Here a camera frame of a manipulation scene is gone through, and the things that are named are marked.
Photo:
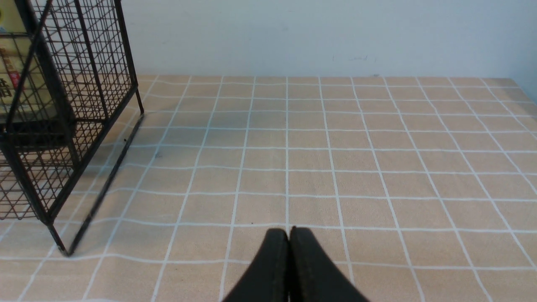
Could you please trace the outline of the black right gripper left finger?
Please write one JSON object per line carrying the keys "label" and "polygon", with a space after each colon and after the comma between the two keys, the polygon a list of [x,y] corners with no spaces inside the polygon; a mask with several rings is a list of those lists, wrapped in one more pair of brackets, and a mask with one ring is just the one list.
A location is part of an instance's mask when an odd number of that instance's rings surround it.
{"label": "black right gripper left finger", "polygon": [[247,270],[223,301],[287,302],[288,260],[287,233],[280,228],[270,228]]}

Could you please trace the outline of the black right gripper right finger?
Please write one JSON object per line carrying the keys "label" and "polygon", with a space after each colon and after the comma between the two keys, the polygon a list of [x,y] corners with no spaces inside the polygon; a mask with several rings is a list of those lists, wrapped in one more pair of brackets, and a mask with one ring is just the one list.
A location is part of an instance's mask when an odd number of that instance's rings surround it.
{"label": "black right gripper right finger", "polygon": [[290,230],[291,302],[368,302],[321,247],[309,228]]}

